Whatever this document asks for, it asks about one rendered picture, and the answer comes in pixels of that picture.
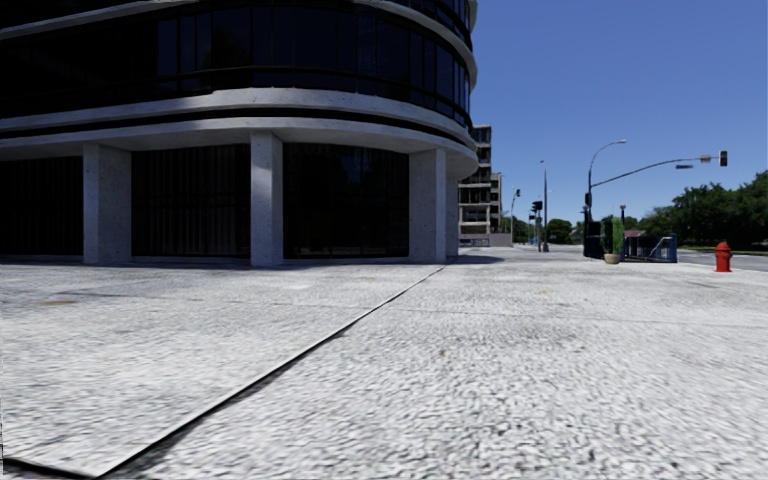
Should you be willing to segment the pale concrete building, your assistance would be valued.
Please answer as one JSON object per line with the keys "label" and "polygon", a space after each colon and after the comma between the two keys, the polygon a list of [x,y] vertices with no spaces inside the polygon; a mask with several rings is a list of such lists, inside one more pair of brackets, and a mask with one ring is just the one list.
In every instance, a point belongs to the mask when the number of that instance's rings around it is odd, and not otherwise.
{"label": "pale concrete building", "polygon": [[508,230],[502,208],[502,174],[492,168],[492,127],[475,125],[471,135],[477,146],[478,167],[459,182],[459,246],[499,245]]}

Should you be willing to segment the grey street lamp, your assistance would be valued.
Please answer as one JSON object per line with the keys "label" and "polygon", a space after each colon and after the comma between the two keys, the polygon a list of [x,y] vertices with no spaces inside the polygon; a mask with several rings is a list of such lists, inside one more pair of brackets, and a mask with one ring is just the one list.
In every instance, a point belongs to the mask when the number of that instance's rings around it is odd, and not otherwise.
{"label": "grey street lamp", "polygon": [[539,251],[548,252],[549,246],[548,246],[548,238],[547,238],[547,196],[548,196],[547,170],[546,170],[546,163],[544,160],[540,161],[540,165],[543,171],[543,193],[542,193],[542,201],[541,201],[541,208],[540,208],[540,214],[539,214],[539,220],[540,220]]}

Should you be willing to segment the round concrete and glass building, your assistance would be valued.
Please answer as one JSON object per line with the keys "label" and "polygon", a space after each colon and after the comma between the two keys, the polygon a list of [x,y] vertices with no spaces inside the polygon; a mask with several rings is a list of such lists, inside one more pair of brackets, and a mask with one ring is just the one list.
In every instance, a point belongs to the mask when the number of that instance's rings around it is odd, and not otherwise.
{"label": "round concrete and glass building", "polygon": [[454,256],[477,0],[0,0],[0,258]]}

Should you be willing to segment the dark box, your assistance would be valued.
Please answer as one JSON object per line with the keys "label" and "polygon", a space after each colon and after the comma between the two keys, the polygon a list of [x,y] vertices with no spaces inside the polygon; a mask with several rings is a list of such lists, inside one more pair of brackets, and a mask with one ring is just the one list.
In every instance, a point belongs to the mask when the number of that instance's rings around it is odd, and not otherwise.
{"label": "dark box", "polygon": [[583,238],[583,255],[588,258],[602,260],[604,251],[601,243],[601,223],[587,221]]}

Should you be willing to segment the potted green shrub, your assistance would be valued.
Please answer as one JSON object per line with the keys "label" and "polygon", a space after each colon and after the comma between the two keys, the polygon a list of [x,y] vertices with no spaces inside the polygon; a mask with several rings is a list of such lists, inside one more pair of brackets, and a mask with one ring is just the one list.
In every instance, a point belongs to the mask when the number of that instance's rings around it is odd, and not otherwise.
{"label": "potted green shrub", "polygon": [[601,221],[601,245],[606,263],[616,265],[621,261],[624,244],[624,227],[620,218],[605,217]]}

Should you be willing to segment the trees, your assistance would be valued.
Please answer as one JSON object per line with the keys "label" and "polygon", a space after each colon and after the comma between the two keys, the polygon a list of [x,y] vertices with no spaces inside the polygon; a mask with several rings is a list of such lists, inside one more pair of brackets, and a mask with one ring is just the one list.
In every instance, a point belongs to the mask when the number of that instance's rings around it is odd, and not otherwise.
{"label": "trees", "polygon": [[768,171],[734,190],[715,183],[687,187],[670,205],[639,220],[628,217],[625,227],[652,237],[675,233],[681,245],[768,249]]}

